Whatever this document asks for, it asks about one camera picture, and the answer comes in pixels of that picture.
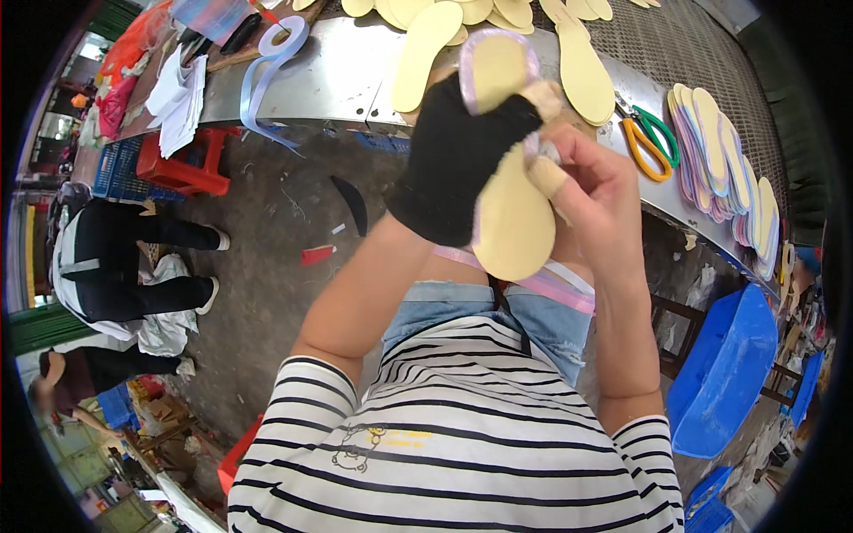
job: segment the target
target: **striped shirt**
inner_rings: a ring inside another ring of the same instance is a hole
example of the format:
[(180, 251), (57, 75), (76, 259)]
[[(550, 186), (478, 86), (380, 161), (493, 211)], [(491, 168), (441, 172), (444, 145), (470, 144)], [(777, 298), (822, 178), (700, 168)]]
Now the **striped shirt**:
[(535, 345), (490, 318), (395, 346), (361, 406), (289, 357), (229, 493), (254, 531), (683, 530), (664, 416), (612, 437)]

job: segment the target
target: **metal table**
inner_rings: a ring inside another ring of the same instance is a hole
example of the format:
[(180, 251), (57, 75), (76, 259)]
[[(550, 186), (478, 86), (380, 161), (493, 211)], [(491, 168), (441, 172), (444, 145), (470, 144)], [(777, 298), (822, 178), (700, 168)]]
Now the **metal table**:
[[(537, 52), (544, 78), (560, 80), (560, 46), (555, 34), (536, 29), (527, 36)], [(390, 28), (376, 13), (361, 19), (336, 17), (318, 20), (305, 46), (274, 79), (258, 110), (258, 119), (280, 125), (308, 125), (330, 130), (358, 130), (380, 135), (408, 136), (405, 124), (391, 108), (391, 87), (405, 34)], [(460, 47), (445, 47), (433, 67), (457, 64)], [(600, 54), (613, 87), (631, 104), (664, 116), (666, 91), (649, 77), (624, 63)], [(208, 76), (200, 122), (205, 125), (240, 123), (240, 90), (249, 62), (226, 67)], [(149, 121), (145, 112), (126, 133), (144, 132), (137, 121)], [(629, 155), (619, 118), (598, 130), (598, 142)], [(643, 208), (671, 225), (693, 235), (757, 283), (779, 304), (777, 286), (754, 274), (756, 254), (738, 244), (728, 222), (717, 224), (682, 198), (675, 169), (666, 182), (654, 182), (639, 171)]]

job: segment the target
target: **concrete floor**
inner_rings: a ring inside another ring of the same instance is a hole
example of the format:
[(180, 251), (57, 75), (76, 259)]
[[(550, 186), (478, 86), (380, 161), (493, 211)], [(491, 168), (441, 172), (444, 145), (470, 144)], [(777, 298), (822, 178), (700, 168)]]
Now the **concrete floor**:
[[(310, 304), (360, 243), (350, 211), (329, 180), (344, 178), (363, 195), (372, 225), (385, 212), (381, 194), (404, 168), (404, 158), (367, 150), (349, 134), (329, 136), (319, 130), (294, 129), (302, 143), (301, 159), (281, 145), (250, 134), (244, 142), (229, 138), (221, 172), (231, 177), (227, 195), (200, 195), (167, 206), (181, 218), (214, 223), (230, 233), (227, 252), (181, 251), (191, 271), (217, 275), (222, 282), (216, 304), (199, 317), (200, 336), (191, 337), (187, 352), (199, 363), (196, 378), (176, 386), (193, 412), (218, 433), (226, 446), (263, 413), (282, 358), (296, 338)], [(332, 235), (341, 223), (346, 228)], [(643, 214), (643, 239), (649, 289), (685, 303), (688, 289), (705, 264), (717, 270), (716, 297), (740, 284), (737, 273), (716, 254), (699, 245), (684, 250), (684, 235), (657, 218)], [(333, 244), (327, 261), (300, 265), (300, 251)], [(678, 261), (674, 253), (680, 253)], [(683, 336), (676, 325), (675, 349)], [(578, 390), (595, 409), (595, 321), (589, 331)], [(370, 374), (379, 347), (365, 365)], [(669, 381), (664, 378), (664, 394)], [(685, 497), (716, 464), (736, 464), (778, 404), (762, 399), (727, 450), (715, 461), (676, 456)]]

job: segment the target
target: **hand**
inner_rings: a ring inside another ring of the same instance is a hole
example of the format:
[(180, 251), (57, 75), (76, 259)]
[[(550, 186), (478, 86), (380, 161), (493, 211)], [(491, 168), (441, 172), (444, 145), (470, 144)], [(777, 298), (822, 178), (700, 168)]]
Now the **hand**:
[(540, 156), (529, 178), (573, 226), (596, 291), (647, 292), (634, 162), (566, 123), (547, 127), (541, 140), (554, 144), (562, 168)]
[(471, 116), (462, 101), (458, 73), (430, 87), (406, 171), (386, 193), (388, 210), (436, 244), (471, 242), (480, 191), (503, 155), (559, 112), (559, 93), (553, 82), (539, 81), (496, 109)]

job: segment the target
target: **red plastic bag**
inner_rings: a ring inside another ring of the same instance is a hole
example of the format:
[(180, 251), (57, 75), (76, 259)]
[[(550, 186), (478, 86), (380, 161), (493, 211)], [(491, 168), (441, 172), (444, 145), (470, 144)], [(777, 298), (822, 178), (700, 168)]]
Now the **red plastic bag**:
[(119, 133), (121, 119), (125, 116), (127, 101), (131, 98), (133, 88), (139, 78), (130, 76), (116, 84), (104, 98), (95, 100), (98, 106), (98, 125), (101, 126), (101, 136), (113, 140)]
[(121, 67), (133, 68), (146, 50), (158, 45), (160, 33), (171, 18), (169, 6), (171, 6), (171, 0), (165, 0), (141, 13), (130, 26), (127, 26), (125, 32), (104, 56), (103, 65), (96, 76), (96, 83), (100, 83), (102, 78), (113, 76), (110, 82), (115, 86), (121, 79)]

